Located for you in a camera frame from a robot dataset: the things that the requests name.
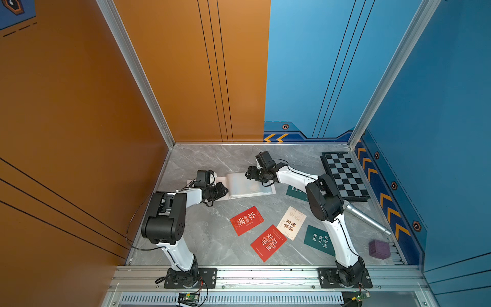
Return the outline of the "pink photo album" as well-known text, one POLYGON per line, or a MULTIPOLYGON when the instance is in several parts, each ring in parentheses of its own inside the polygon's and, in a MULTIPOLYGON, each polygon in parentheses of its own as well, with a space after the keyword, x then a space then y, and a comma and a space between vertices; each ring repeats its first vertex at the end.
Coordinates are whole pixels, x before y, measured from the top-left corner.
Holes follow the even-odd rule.
POLYGON ((223 177, 219 177, 216 174, 214 184, 218 182, 222 182, 229 190, 225 197, 218 199, 219 201, 276 194, 276 189, 273 185, 266 186, 261 182, 246 179, 243 173, 229 173, 223 177))

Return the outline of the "red card white characters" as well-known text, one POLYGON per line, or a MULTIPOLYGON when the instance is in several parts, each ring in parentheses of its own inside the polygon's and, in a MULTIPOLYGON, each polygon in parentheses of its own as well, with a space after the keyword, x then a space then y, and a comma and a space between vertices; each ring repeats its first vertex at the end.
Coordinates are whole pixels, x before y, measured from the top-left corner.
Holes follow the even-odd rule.
POLYGON ((254 227, 262 224, 264 222, 264 218, 259 213, 259 210, 254 206, 231 218, 230 222, 236 234, 241 236, 252 230, 254 227))

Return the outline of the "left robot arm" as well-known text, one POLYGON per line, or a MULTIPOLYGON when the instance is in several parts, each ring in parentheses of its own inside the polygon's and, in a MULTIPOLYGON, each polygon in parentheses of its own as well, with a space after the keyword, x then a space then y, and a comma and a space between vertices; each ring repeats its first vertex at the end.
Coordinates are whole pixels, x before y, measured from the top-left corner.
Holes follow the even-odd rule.
POLYGON ((225 185, 219 182, 152 194, 143 218, 141 236, 156 245, 168 258, 171 267, 164 280, 171 286, 193 288, 200 282, 198 261, 184 239, 187 209, 201 203, 213 205, 228 192, 225 185))

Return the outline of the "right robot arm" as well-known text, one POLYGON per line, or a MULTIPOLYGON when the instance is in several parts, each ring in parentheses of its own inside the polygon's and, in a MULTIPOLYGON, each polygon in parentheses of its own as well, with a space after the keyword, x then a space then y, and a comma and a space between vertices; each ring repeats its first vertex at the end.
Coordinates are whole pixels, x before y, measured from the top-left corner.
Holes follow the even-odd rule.
POLYGON ((270 169, 250 166, 245 177, 264 184, 291 185, 306 193, 312 214, 323 222, 331 239, 336 257, 338 282, 344 287, 353 287, 360 285, 368 276, 364 260, 356 252, 347 230, 344 199, 333 178, 327 174, 306 174, 290 169, 283 163, 270 169))

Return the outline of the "green card upper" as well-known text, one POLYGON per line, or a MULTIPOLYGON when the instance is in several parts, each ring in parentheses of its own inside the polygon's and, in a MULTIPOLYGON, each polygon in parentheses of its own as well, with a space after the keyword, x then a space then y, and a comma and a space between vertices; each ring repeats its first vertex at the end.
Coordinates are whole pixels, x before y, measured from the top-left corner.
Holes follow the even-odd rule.
POLYGON ((302 192, 301 190, 299 190, 299 189, 297 189, 291 185, 288 186, 286 194, 288 196, 291 196, 293 198, 296 198, 296 199, 299 199, 299 200, 302 200, 305 202, 308 201, 308 196, 305 192, 302 192))

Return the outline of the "green card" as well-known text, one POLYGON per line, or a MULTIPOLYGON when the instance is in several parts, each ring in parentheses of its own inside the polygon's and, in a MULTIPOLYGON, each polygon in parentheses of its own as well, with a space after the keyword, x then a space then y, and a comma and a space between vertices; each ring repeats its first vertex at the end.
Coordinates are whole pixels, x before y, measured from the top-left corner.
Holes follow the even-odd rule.
POLYGON ((329 234, 314 226, 308 225, 304 244, 333 257, 336 256, 329 234))
POLYGON ((288 196, 291 196, 293 198, 296 198, 296 199, 299 199, 299 200, 302 200, 305 202, 308 201, 308 196, 305 192, 302 192, 301 190, 299 190, 299 189, 297 189, 291 185, 288 186, 286 194, 288 196))

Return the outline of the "cream card red characters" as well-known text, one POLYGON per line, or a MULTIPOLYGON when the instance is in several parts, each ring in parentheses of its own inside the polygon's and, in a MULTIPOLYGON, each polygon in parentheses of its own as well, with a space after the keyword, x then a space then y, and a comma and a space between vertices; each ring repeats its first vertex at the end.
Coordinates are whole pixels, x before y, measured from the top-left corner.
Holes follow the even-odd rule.
POLYGON ((277 225, 277 229, 290 240, 295 240, 297 234, 303 223, 305 222, 307 216, 301 211, 293 207, 289 207, 281 221, 277 225))

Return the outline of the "black white chessboard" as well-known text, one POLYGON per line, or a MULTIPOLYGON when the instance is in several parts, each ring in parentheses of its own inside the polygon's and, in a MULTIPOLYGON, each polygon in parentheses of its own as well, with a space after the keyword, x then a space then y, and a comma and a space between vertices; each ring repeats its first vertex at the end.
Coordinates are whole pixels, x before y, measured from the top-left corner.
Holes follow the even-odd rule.
POLYGON ((348 152, 323 152, 320 159, 326 173, 333 177, 343 199, 348 202, 368 201, 368 189, 348 152))

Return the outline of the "green card lower right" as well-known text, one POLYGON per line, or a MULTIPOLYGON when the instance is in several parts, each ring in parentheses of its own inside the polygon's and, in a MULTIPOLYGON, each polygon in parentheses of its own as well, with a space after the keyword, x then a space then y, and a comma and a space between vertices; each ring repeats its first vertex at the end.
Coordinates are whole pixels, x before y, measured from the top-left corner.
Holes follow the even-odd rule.
POLYGON ((336 256, 329 234, 314 226, 308 225, 304 244, 333 257, 336 256))

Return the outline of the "silver microphone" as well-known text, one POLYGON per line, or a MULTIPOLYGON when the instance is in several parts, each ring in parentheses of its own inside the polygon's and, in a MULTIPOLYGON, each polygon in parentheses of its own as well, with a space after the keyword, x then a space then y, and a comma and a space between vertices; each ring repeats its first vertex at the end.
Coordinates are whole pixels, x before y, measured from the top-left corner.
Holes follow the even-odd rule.
POLYGON ((344 201, 344 208, 346 211, 351 213, 353 216, 357 217, 359 220, 363 221, 372 228, 378 230, 381 234, 386 236, 391 236, 391 231, 383 226, 381 223, 377 222, 373 218, 369 217, 367 214, 357 209, 353 204, 348 201, 344 201))

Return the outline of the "left green circuit board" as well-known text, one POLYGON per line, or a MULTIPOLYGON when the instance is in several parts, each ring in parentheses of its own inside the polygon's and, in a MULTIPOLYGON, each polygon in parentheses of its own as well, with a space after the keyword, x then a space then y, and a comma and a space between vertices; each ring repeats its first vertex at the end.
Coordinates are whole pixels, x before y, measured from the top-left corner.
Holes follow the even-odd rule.
POLYGON ((197 292, 181 292, 178 294, 176 304, 177 306, 197 307, 200 302, 200 296, 201 294, 197 292))

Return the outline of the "green circuit board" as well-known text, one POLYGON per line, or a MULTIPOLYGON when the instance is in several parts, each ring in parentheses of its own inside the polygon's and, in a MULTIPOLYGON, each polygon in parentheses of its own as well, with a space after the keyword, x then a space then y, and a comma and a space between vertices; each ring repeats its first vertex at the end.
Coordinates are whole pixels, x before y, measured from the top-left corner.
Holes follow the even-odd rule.
POLYGON ((197 307, 200 302, 200 296, 201 294, 197 292, 181 292, 178 294, 176 304, 177 306, 197 307))
POLYGON ((358 306, 361 306, 364 301, 367 299, 371 298, 371 293, 370 292, 362 292, 350 299, 351 303, 356 303, 358 306))

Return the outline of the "purple cube box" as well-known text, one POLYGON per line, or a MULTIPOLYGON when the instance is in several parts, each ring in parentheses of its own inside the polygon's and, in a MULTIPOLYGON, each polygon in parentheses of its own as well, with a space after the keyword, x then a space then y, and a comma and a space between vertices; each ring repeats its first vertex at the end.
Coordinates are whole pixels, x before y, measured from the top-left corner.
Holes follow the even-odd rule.
POLYGON ((381 240, 372 240, 369 243, 369 254, 371 257, 385 260, 391 257, 391 250, 389 243, 381 240))

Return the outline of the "right green circuit board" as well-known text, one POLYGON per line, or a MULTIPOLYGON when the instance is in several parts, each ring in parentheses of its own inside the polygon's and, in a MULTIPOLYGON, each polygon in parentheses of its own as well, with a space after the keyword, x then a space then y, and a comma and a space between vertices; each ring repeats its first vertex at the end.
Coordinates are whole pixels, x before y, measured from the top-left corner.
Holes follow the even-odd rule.
POLYGON ((367 299, 371 298, 371 293, 370 292, 362 292, 350 299, 351 303, 356 303, 358 306, 361 306, 364 301, 367 299))

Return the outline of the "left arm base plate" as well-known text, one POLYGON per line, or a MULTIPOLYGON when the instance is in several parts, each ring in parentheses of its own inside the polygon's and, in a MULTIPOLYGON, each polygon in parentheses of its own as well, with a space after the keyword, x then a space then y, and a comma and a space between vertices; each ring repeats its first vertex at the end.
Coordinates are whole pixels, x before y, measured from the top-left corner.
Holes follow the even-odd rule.
POLYGON ((199 289, 201 282, 208 289, 214 289, 217 281, 217 268, 199 267, 188 272, 168 269, 163 285, 165 289, 199 289))

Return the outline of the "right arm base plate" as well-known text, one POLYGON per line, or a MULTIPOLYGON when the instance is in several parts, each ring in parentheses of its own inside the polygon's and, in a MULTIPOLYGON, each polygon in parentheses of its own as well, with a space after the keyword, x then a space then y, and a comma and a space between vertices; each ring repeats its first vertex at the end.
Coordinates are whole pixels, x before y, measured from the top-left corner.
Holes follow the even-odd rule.
POLYGON ((367 269, 365 269, 363 274, 358 276, 358 279, 350 286, 342 284, 341 279, 338 276, 337 268, 320 267, 317 269, 317 273, 322 289, 357 289, 359 285, 361 285, 362 289, 373 288, 372 279, 367 269))

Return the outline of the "aluminium front rail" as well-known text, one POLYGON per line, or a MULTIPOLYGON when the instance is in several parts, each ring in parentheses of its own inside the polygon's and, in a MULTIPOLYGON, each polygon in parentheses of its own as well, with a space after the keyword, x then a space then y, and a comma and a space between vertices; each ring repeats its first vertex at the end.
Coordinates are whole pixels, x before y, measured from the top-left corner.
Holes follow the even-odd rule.
MULTIPOLYGON (((216 291, 252 292, 313 292, 355 291, 357 289, 322 289, 317 266, 216 266, 216 291)), ((371 292, 429 291, 422 273, 416 266, 367 266, 373 288, 371 292)), ((129 292, 168 291, 157 278, 165 276, 167 266, 120 266, 109 284, 109 290, 129 292)))

